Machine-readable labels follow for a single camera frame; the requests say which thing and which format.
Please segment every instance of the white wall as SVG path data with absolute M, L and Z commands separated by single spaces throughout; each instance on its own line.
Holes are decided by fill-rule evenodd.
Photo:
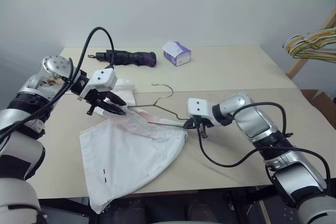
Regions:
M 95 26 L 108 29 L 117 47 L 170 39 L 189 46 L 260 44 L 286 71 L 294 60 L 283 42 L 318 29 L 335 6 L 336 0 L 0 0 L 0 108 L 44 56 L 82 46 Z M 108 43 L 101 35 L 91 45 Z M 335 67 L 310 61 L 294 81 L 336 95 Z

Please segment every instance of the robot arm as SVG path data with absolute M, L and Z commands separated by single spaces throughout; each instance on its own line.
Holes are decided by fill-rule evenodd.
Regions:
M 45 149 L 37 141 L 45 134 L 44 123 L 55 107 L 54 103 L 38 118 L 26 122 L 8 136 L 3 136 L 12 125 L 22 121 L 48 104 L 63 88 L 71 72 L 69 60 L 62 56 L 49 56 L 42 60 L 39 73 L 31 76 L 11 101 L 0 111 L 0 219 L 4 223 L 43 223 L 36 193 L 25 180 L 32 177 L 45 157 Z M 89 79 L 82 70 L 74 78 L 70 91 L 78 100 L 90 104 L 88 115 L 95 107 L 123 115 L 120 106 L 126 103 L 109 92 L 117 77 L 113 68 L 97 70 Z
M 254 101 L 244 93 L 215 104 L 203 99 L 190 98 L 187 112 L 198 121 L 202 137 L 205 126 L 227 126 L 232 114 Z M 256 106 L 245 108 L 235 114 L 238 128 L 259 151 L 266 166 L 273 171 L 271 182 L 279 195 L 290 207 L 298 208 L 301 223 L 333 223 L 336 218 L 336 199 L 326 195 L 327 185 L 313 165 L 298 151 L 271 150 L 272 147 L 293 147 L 265 112 Z

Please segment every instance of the metal clothes hanger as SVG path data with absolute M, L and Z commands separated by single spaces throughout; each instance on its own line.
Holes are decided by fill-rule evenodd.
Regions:
M 158 103 L 158 101 L 159 101 L 160 99 L 169 98 L 169 97 L 171 97 L 171 96 L 174 94 L 174 90 L 173 90 L 170 86 L 168 86 L 168 85 L 166 85 L 166 84 L 160 84 L 160 83 L 158 83 L 158 84 L 152 84 L 152 86 L 166 86 L 167 88 L 169 88 L 169 89 L 172 91 L 172 93 L 171 93 L 170 95 L 167 95 L 166 97 L 159 97 L 153 104 L 135 105 L 135 106 L 128 106 L 128 107 L 129 107 L 129 108 L 157 107 L 157 108 L 159 108 L 159 109 L 161 109 L 161 110 L 164 110 L 164 111 L 166 111 L 166 112 L 169 112 L 169 113 L 171 113 L 171 114 L 174 114 L 174 115 L 176 116 L 176 118 L 179 119 L 179 120 L 184 120 L 184 121 L 188 120 L 188 119 L 186 119 L 186 118 L 180 118 L 180 117 L 178 116 L 178 114 L 175 113 L 174 111 L 168 110 L 168 109 L 166 109 L 166 108 L 164 108 L 164 107 L 161 107 L 161 106 L 157 105 L 157 103 Z M 163 123 L 153 123 L 153 124 L 167 125 L 167 126 L 176 126 L 176 127 L 183 127 L 183 126 L 179 126 L 179 125 L 171 125 L 171 124 L 163 124 Z
M 315 59 L 336 63 L 334 49 L 321 49 L 336 43 L 336 27 L 312 31 L 305 36 L 295 35 L 288 39 L 283 48 L 296 59 Z

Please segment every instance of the tissue box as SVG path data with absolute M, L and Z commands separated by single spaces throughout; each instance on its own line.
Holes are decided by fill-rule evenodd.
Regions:
M 191 59 L 191 51 L 182 46 L 178 41 L 169 41 L 162 49 L 163 56 L 176 67 L 188 63 Z

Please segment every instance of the cardboard box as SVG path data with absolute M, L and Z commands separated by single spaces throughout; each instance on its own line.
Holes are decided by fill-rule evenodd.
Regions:
M 191 51 L 178 41 L 169 41 L 162 49 L 163 56 L 176 67 L 188 63 L 191 59 Z
M 324 92 L 317 94 L 316 89 L 301 90 L 303 96 L 317 108 L 328 122 L 336 129 L 336 104 Z

